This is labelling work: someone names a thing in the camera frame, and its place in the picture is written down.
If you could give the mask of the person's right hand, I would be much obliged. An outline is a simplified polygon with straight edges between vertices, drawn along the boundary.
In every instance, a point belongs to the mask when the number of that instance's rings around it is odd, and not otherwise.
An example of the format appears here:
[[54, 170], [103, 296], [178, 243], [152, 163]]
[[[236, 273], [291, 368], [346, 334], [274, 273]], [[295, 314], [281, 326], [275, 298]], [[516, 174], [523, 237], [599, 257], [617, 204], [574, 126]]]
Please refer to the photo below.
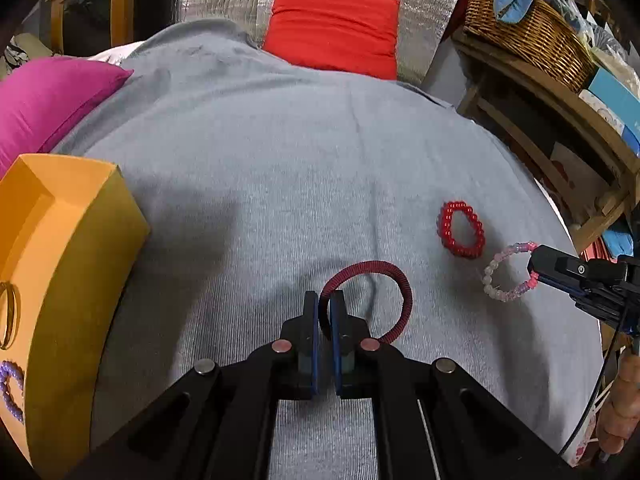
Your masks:
[[618, 454], [639, 422], [639, 357], [627, 349], [597, 424], [599, 448]]

